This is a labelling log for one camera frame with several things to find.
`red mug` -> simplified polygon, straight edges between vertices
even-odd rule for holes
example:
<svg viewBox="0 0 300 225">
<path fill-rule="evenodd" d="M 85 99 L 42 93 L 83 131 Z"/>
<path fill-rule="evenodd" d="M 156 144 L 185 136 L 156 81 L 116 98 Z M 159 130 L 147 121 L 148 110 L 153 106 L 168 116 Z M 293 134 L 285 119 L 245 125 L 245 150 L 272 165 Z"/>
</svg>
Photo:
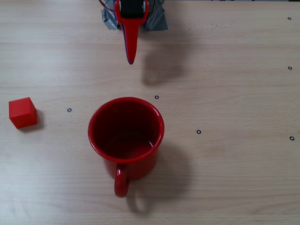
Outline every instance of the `red mug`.
<svg viewBox="0 0 300 225">
<path fill-rule="evenodd" d="M 161 114 L 142 99 L 121 97 L 97 109 L 90 119 L 88 136 L 115 178 L 116 196 L 125 197 L 131 180 L 151 172 L 164 132 Z"/>
</svg>

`red block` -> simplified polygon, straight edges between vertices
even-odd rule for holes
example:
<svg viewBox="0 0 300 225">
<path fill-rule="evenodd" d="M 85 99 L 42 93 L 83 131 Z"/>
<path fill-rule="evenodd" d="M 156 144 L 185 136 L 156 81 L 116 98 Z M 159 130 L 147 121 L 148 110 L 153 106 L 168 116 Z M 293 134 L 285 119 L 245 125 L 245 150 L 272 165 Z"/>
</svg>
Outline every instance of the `red block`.
<svg viewBox="0 0 300 225">
<path fill-rule="evenodd" d="M 30 97 L 10 101 L 8 104 L 9 118 L 17 129 L 37 123 L 37 110 Z"/>
</svg>

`gray tape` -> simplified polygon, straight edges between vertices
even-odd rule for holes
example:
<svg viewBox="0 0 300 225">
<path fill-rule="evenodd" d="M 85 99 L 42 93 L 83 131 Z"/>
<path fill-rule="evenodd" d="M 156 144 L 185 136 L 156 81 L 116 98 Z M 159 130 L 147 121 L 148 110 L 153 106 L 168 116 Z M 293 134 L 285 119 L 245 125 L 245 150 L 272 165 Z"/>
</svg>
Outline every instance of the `gray tape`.
<svg viewBox="0 0 300 225">
<path fill-rule="evenodd" d="M 146 29 L 150 31 L 167 30 L 168 25 L 165 20 L 165 10 L 161 6 L 164 0 L 155 0 L 154 12 L 149 15 L 146 22 Z"/>
<path fill-rule="evenodd" d="M 113 9 L 113 0 L 105 0 L 105 5 L 111 9 Z M 102 14 L 102 20 L 110 30 L 117 30 L 118 29 L 118 23 L 114 17 L 114 12 L 109 11 L 107 8 L 103 8 L 101 10 Z"/>
<path fill-rule="evenodd" d="M 146 29 L 150 31 L 157 31 L 157 30 L 167 30 L 168 25 L 165 20 L 165 10 L 161 6 L 161 4 L 165 0 L 149 0 L 149 10 L 150 13 L 153 10 L 153 13 L 151 13 L 146 21 Z M 104 3 L 107 5 L 107 7 L 113 9 L 113 0 L 105 0 Z M 102 20 L 105 23 L 105 25 L 110 30 L 117 30 L 118 29 L 118 23 L 116 21 L 116 18 L 114 17 L 114 12 L 109 11 L 106 8 L 103 8 L 101 10 L 102 13 Z"/>
</svg>

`wooden table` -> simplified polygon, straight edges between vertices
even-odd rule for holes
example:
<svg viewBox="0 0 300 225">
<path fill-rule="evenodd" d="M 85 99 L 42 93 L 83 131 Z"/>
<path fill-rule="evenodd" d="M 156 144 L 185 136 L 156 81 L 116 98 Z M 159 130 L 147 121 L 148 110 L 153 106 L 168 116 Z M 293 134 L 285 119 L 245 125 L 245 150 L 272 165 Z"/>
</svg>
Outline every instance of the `wooden table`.
<svg viewBox="0 0 300 225">
<path fill-rule="evenodd" d="M 168 1 L 133 65 L 97 0 L 0 5 L 1 225 L 299 224 L 299 3 Z M 124 96 L 158 108 L 165 138 L 120 199 L 87 127 Z M 39 124 L 17 130 L 25 97 Z"/>
</svg>

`mug rim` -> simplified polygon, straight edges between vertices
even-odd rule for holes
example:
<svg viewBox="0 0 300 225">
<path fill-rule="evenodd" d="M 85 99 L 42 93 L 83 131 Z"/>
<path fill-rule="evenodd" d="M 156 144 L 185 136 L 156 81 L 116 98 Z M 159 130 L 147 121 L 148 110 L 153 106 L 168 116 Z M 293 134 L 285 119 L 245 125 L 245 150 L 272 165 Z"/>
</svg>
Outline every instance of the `mug rim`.
<svg viewBox="0 0 300 225">
<path fill-rule="evenodd" d="M 138 156 L 135 158 L 115 158 L 115 157 L 109 156 L 108 154 L 104 153 L 104 151 L 102 151 L 101 148 L 95 144 L 95 139 L 92 136 L 92 125 L 94 124 L 96 117 L 103 111 L 103 109 L 105 109 L 119 101 L 132 101 L 132 102 L 140 103 L 142 105 L 145 105 L 147 108 L 152 110 L 157 115 L 157 119 L 159 122 L 158 139 L 155 141 L 153 147 L 141 156 Z M 158 148 L 160 143 L 162 142 L 164 133 L 165 133 L 165 125 L 164 125 L 163 117 L 161 116 L 160 112 L 151 103 L 149 103 L 143 99 L 137 98 L 137 97 L 120 97 L 120 98 L 116 98 L 116 99 L 113 99 L 113 100 L 110 100 L 110 101 L 104 103 L 92 115 L 90 122 L 89 122 L 89 127 L 88 127 L 89 141 L 90 141 L 90 144 L 93 147 L 93 149 L 96 151 L 96 153 L 98 153 L 104 159 L 107 159 L 109 161 L 119 163 L 119 164 L 127 164 L 127 163 L 136 162 L 136 161 L 146 158 L 148 155 L 151 155 Z"/>
</svg>

